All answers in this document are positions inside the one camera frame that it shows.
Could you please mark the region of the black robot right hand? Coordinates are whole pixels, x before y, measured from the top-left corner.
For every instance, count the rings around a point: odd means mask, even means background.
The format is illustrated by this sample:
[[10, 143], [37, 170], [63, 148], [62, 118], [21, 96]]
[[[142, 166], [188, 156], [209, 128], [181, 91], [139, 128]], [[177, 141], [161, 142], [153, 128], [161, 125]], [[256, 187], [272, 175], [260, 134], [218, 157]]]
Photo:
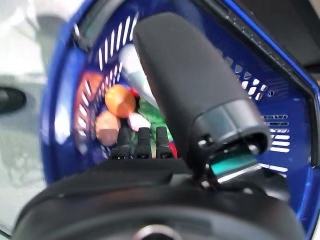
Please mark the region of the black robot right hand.
[[21, 211], [14, 240], [303, 240], [275, 174], [257, 155], [269, 128], [208, 39], [176, 14], [140, 21], [133, 51], [167, 129], [151, 159], [147, 129], [129, 157], [126, 131], [110, 159], [60, 180]]

